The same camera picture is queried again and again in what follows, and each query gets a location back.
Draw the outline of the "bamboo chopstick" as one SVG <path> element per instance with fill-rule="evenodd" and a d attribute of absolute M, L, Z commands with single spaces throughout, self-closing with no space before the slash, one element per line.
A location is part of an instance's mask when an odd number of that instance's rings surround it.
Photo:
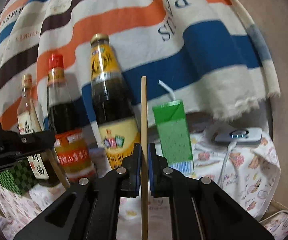
<path fill-rule="evenodd" d="M 147 77 L 141 77 L 141 224 L 142 239 L 148 239 L 148 150 L 147 150 Z"/>
<path fill-rule="evenodd" d="M 54 154 L 53 154 L 53 151 L 50 150 L 50 149 L 47 149 L 46 151 L 46 154 L 47 154 L 47 157 L 54 169 L 54 172 L 56 173 L 59 181 L 61 182 L 61 184 L 63 185 L 64 189 L 69 189 L 70 188 L 70 183 L 68 182 L 65 174 L 63 173 L 63 171 L 61 170 L 60 166 L 58 165 L 55 157 L 54 157 Z"/>

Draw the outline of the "green black checkered box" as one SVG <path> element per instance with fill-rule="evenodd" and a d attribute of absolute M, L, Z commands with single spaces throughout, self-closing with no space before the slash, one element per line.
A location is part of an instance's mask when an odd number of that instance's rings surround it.
<path fill-rule="evenodd" d="M 27 159 L 17 165 L 0 172 L 0 185 L 18 195 L 23 196 L 37 184 L 32 168 Z"/>

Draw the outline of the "clear cooking wine bottle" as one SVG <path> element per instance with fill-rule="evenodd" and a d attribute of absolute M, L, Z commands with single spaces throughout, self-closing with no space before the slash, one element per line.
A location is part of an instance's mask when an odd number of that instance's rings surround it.
<path fill-rule="evenodd" d="M 24 74 L 21 79 L 21 100 L 17 109 L 17 120 L 21 135 L 37 133 L 44 130 L 43 111 L 37 100 L 32 98 L 32 75 Z M 38 183 L 53 187 L 59 179 L 46 153 L 29 156 L 29 165 Z"/>

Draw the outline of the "red cap sesame oil bottle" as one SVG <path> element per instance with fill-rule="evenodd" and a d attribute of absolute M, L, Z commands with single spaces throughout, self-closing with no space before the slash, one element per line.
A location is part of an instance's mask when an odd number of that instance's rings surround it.
<path fill-rule="evenodd" d="M 70 182 L 96 178 L 78 113 L 71 100 L 61 54 L 49 58 L 47 74 L 47 117 L 49 130 L 55 133 L 55 152 Z"/>

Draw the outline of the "bear print cloth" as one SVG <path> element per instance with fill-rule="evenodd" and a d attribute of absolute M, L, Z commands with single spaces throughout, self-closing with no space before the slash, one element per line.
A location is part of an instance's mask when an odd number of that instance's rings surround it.
<path fill-rule="evenodd" d="M 203 133 L 192 134 L 193 179 L 209 177 L 218 183 L 226 147 L 216 146 Z M 102 149 L 89 150 L 97 165 L 98 176 L 111 170 Z M 236 146 L 228 155 L 223 173 L 223 189 L 252 217 L 265 214 L 280 179 L 280 163 L 270 135 L 262 132 L 257 147 Z M 23 196 L 0 184 L 0 228 L 6 239 L 13 239 L 65 192 L 60 183 L 54 187 L 37 184 Z M 166 198 L 149 197 L 149 239 L 169 239 L 169 203 Z M 141 196 L 121 198 L 117 239 L 141 239 Z"/>

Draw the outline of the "green drink carton with straw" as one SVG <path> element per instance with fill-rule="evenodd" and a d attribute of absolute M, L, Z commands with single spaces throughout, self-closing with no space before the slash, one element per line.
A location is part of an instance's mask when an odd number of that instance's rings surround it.
<path fill-rule="evenodd" d="M 160 146 L 169 167 L 184 175 L 194 174 L 193 154 L 182 100 L 175 98 L 171 87 L 159 80 L 172 100 L 153 107 L 155 125 L 158 130 Z"/>

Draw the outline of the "white grey charger device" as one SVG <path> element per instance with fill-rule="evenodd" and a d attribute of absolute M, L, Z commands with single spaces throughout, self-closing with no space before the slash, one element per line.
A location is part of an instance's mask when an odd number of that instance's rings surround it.
<path fill-rule="evenodd" d="M 220 145 L 228 145 L 235 141 L 237 146 L 258 146 L 262 140 L 260 127 L 231 128 L 218 133 L 214 142 Z"/>

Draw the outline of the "yellow label oyster sauce bottle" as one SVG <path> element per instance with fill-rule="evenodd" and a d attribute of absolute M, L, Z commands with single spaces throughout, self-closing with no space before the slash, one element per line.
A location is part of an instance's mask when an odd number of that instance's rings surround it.
<path fill-rule="evenodd" d="M 90 44 L 92 107 L 109 164 L 115 169 L 133 154 L 140 131 L 109 36 L 95 34 Z"/>

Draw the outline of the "striped Hermes Paris cloth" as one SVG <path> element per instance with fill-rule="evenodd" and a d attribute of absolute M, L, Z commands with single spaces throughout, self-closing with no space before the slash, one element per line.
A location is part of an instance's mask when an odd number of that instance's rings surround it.
<path fill-rule="evenodd" d="M 167 100 L 163 81 L 185 111 L 232 120 L 280 94 L 271 54 L 239 0 L 6 0 L 0 12 L 0 122 L 15 126 L 23 74 L 46 103 L 51 54 L 64 57 L 71 97 L 85 125 L 95 123 L 91 100 L 90 41 L 110 44 L 139 110 L 140 79 L 148 104 Z"/>

